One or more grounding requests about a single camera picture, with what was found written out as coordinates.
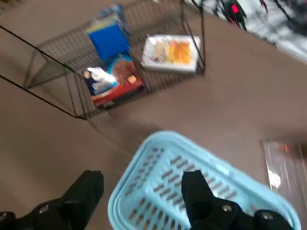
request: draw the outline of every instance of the wire frame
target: wire frame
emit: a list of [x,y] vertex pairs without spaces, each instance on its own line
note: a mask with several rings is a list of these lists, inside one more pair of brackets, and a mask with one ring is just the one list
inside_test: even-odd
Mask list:
[[[191,7],[184,4],[182,0],[136,0],[124,6],[124,14],[130,32],[131,56],[145,87],[138,94],[122,99],[116,105],[163,90],[184,80],[203,76],[205,71],[205,41],[202,6]],[[140,60],[142,59],[146,37],[155,34],[176,34],[191,35],[193,38],[189,22],[196,18],[201,19],[198,28],[201,27],[200,36],[202,39],[202,49],[198,50],[199,61],[196,74],[144,71],[140,65]],[[105,108],[94,106],[81,76],[81,72],[87,67],[102,64],[85,32],[90,23],[87,22],[40,44],[38,48],[42,52],[35,51],[33,53],[24,81],[26,88],[32,88],[60,77],[68,78],[71,98],[73,101],[81,103],[82,113],[87,118],[105,110]],[[59,65],[46,54],[63,65]]]

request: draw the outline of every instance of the cracker box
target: cracker box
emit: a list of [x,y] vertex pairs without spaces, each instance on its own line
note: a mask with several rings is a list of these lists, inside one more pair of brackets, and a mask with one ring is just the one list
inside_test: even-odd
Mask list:
[[127,52],[105,61],[102,66],[87,68],[83,76],[97,107],[112,107],[143,88],[143,82]]

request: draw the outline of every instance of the white food box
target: white food box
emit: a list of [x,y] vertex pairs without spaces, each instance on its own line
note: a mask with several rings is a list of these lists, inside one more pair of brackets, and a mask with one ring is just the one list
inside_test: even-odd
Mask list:
[[[195,72],[197,61],[199,57],[198,50],[201,45],[201,39],[197,36],[194,36],[196,46],[193,42],[192,36],[188,35],[153,35],[148,36],[145,41],[143,56],[142,56],[142,66],[145,69],[150,70],[174,70],[180,72]],[[159,42],[168,43],[168,42],[189,42],[191,60],[189,64],[183,63],[170,63],[168,61],[154,61],[153,57],[156,54],[156,45]]]

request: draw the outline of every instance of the blue package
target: blue package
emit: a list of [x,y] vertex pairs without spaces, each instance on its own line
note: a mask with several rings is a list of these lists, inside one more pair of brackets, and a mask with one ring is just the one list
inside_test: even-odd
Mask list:
[[101,60],[130,49],[123,7],[120,4],[100,11],[86,31]]

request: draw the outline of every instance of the red light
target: red light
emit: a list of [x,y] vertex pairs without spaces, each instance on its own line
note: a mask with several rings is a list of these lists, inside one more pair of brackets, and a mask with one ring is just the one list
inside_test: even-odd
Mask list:
[[238,7],[235,4],[233,4],[231,8],[232,8],[232,11],[234,13],[238,13],[239,12],[239,9],[238,9]]

